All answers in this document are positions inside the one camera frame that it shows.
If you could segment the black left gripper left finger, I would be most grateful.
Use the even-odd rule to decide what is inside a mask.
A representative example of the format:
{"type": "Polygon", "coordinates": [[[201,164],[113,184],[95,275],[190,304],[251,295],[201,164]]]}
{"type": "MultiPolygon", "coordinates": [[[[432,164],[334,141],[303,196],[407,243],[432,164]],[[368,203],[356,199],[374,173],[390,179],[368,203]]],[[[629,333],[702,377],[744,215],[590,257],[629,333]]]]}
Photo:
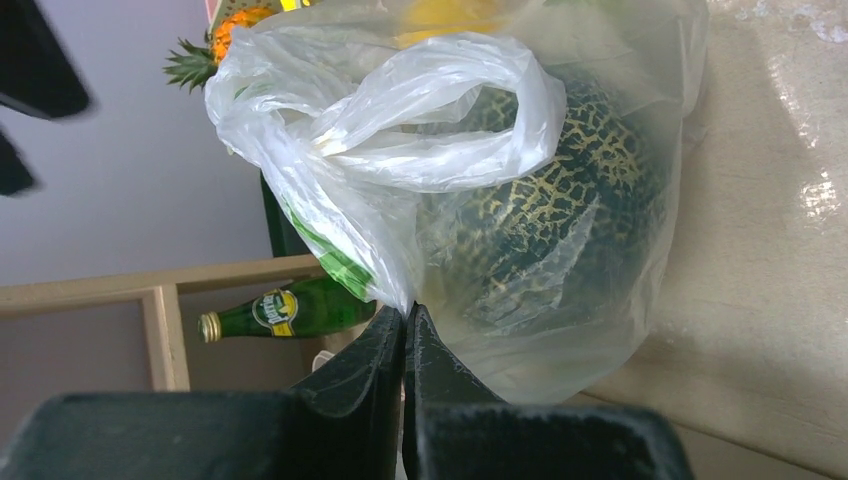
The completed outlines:
{"type": "Polygon", "coordinates": [[[284,391],[76,393],[43,403],[5,479],[391,479],[405,320],[383,308],[284,391]]]}

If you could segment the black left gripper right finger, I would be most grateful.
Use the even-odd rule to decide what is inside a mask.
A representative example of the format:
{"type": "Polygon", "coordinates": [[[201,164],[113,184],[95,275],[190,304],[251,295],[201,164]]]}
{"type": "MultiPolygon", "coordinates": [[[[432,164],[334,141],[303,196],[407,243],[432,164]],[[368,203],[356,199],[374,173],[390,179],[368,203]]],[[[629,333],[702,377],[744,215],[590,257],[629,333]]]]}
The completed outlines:
{"type": "Polygon", "coordinates": [[[402,458],[410,479],[690,479],[671,423],[619,405],[518,405],[442,342],[423,305],[406,324],[402,458]]]}

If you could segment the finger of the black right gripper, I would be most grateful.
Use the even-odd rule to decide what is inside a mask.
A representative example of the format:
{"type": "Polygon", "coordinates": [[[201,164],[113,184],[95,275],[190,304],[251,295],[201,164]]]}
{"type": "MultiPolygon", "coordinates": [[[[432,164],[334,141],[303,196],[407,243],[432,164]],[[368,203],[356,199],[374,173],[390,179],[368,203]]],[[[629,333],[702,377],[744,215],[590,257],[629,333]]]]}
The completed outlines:
{"type": "Polygon", "coordinates": [[[35,1],[1,3],[1,105],[46,120],[79,115],[91,96],[35,1]]]}
{"type": "Polygon", "coordinates": [[[17,146],[1,131],[1,195],[14,197],[37,187],[17,146]]]}

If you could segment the clear plastic grocery bag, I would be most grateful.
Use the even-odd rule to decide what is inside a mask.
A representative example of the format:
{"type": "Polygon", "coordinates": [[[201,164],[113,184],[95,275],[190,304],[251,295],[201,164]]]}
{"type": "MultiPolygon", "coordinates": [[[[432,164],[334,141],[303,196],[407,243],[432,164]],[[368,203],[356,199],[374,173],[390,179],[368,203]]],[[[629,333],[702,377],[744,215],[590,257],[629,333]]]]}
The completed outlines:
{"type": "Polygon", "coordinates": [[[558,404],[622,366],[650,329],[703,90],[704,1],[501,1],[501,26],[399,48],[412,1],[324,1],[236,28],[204,89],[220,141],[257,167],[323,269],[354,296],[429,310],[442,341],[511,403],[558,404]],[[622,96],[664,161],[664,219],[639,276],[589,322],[488,335],[449,303],[418,239],[426,194],[497,186],[553,156],[555,65],[622,96]]]}

